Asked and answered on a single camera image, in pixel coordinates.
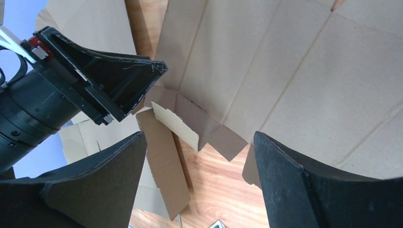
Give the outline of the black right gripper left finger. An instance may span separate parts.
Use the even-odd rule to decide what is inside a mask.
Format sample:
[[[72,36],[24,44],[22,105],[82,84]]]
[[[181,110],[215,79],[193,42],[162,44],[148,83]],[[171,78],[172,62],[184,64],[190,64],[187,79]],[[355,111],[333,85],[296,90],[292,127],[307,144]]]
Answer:
[[[147,142],[136,132],[77,162],[0,182],[3,228],[126,228]]]

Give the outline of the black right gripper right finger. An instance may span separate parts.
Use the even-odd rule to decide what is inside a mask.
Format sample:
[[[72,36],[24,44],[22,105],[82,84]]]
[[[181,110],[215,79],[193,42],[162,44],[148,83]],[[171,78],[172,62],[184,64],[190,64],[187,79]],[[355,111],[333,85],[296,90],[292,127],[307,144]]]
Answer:
[[[262,132],[254,154],[272,228],[400,228],[402,178],[346,172],[286,147]]]

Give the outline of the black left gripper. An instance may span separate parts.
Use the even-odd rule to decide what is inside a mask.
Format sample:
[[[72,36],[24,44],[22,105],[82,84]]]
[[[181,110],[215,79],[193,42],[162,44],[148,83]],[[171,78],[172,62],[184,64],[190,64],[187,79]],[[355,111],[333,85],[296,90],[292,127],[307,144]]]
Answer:
[[[21,42],[35,71],[96,124],[125,119],[167,71],[149,57],[91,50],[52,27]]]

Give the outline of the brown cardboard box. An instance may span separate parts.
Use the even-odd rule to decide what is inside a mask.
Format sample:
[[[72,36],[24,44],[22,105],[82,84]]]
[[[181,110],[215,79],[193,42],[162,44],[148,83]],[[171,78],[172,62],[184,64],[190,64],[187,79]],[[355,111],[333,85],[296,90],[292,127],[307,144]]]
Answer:
[[[403,178],[400,0],[141,0],[154,56],[169,70],[146,97],[175,133],[187,227],[221,219],[270,227],[286,188],[256,131],[366,179]]]

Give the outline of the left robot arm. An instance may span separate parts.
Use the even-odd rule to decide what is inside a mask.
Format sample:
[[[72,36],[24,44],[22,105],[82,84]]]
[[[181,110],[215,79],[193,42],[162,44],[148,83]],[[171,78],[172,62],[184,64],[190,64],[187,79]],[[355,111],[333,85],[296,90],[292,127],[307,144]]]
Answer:
[[[167,72],[163,61],[91,50],[53,27],[18,39],[0,28],[0,48],[20,68],[0,77],[0,170],[5,172],[79,112],[95,124],[122,121]]]

